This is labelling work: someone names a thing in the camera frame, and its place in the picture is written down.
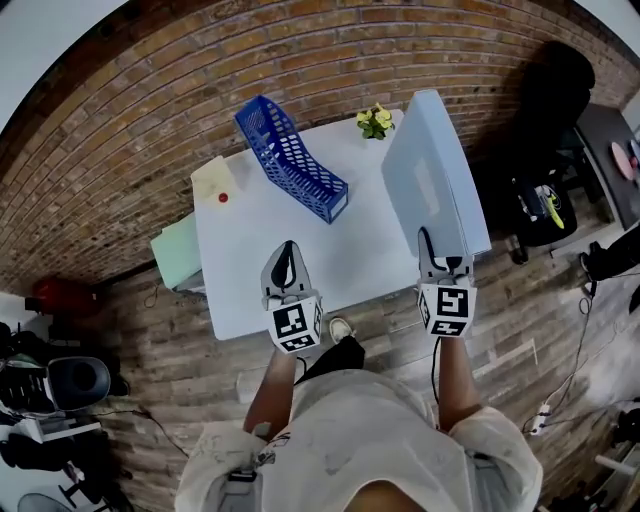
power strip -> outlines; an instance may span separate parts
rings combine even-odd
[[[551,406],[542,404],[540,406],[540,409],[538,409],[538,414],[536,414],[535,418],[533,419],[529,434],[531,434],[532,436],[539,436],[540,434],[542,434],[542,431],[544,430],[544,424],[549,416],[551,416]]]

potted plant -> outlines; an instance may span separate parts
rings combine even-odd
[[[362,138],[383,140],[389,128],[395,128],[391,122],[391,112],[383,108],[380,103],[365,112],[356,115],[358,128],[362,129]]]

brick wall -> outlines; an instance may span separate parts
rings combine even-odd
[[[54,69],[67,90],[36,88],[25,103],[46,114],[23,109],[3,132],[0,289],[26,293],[51,273],[98,282],[152,259],[150,238],[192,210],[190,173],[243,149],[232,117],[256,94],[304,128],[376,101],[406,108],[436,88],[472,154],[513,115],[521,65],[545,41],[591,60],[598,103],[620,106],[640,86],[637,59],[569,1],[400,3],[200,1],[184,12],[147,0],[136,37],[121,18],[99,27]],[[87,62],[99,69],[82,75]]]

blue plastic basket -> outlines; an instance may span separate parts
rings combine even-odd
[[[267,177],[331,224],[347,206],[349,185],[314,160],[287,114],[256,96],[235,118]]]

white shirt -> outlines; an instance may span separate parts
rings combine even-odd
[[[540,464],[495,409],[483,408],[446,435],[403,385],[345,370],[301,384],[294,411],[268,444],[228,424],[207,425],[182,475],[176,510],[343,512],[377,480],[438,512],[529,512],[540,494]],[[255,470],[255,480],[229,481],[238,468]]]

